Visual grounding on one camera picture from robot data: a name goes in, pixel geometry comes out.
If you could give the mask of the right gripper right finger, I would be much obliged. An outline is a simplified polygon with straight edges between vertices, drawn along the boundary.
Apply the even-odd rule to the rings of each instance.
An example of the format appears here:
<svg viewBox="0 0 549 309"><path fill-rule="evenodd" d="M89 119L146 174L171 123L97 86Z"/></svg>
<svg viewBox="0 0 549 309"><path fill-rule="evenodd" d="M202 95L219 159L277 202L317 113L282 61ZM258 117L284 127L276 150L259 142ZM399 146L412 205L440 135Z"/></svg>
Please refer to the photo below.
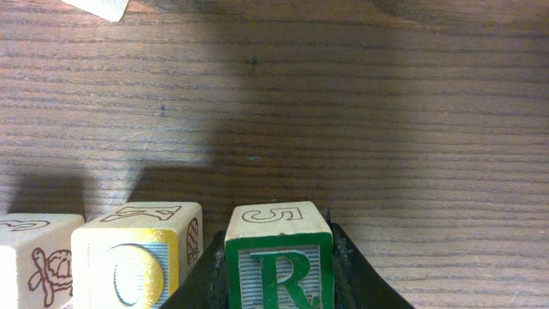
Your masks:
<svg viewBox="0 0 549 309"><path fill-rule="evenodd" d="M333 234L335 309L414 309L372 267L343 228L325 216Z"/></svg>

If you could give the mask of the yellow O block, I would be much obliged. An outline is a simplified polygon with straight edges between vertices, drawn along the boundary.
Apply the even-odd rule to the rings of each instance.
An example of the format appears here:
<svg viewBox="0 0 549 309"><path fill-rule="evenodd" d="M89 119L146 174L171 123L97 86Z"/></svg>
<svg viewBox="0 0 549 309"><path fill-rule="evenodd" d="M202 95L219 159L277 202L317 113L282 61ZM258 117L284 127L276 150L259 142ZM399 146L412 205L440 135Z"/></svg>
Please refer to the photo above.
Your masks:
<svg viewBox="0 0 549 309"><path fill-rule="evenodd" d="M76 308L158 308L203 253L202 206L133 202L71 235Z"/></svg>

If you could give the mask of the yellow C block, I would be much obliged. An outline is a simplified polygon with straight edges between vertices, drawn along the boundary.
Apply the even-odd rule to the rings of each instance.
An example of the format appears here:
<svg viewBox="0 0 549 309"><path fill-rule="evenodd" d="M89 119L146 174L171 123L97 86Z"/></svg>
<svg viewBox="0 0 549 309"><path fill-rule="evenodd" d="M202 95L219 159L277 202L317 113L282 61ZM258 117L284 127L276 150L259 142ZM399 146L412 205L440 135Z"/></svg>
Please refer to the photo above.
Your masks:
<svg viewBox="0 0 549 309"><path fill-rule="evenodd" d="M1 216L1 309L57 309L72 299L70 238L81 215Z"/></svg>

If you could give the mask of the green R block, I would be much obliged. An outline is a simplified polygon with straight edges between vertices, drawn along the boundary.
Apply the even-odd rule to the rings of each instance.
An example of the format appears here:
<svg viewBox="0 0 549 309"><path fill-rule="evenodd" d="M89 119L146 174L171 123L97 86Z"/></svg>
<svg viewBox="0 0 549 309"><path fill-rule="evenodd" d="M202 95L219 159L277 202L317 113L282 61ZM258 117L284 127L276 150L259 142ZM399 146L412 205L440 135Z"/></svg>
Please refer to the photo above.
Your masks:
<svg viewBox="0 0 549 309"><path fill-rule="evenodd" d="M334 236L314 203L238 206L224 247L231 308L335 306Z"/></svg>

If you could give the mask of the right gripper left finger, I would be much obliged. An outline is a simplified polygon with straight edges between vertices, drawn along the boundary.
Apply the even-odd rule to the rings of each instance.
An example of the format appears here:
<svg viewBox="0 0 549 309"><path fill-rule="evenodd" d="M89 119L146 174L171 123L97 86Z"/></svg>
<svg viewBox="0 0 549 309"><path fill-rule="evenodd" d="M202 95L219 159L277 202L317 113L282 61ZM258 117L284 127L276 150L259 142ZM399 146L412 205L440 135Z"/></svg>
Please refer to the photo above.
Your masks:
<svg viewBox="0 0 549 309"><path fill-rule="evenodd" d="M227 309L225 232L216 233L179 288L160 309Z"/></svg>

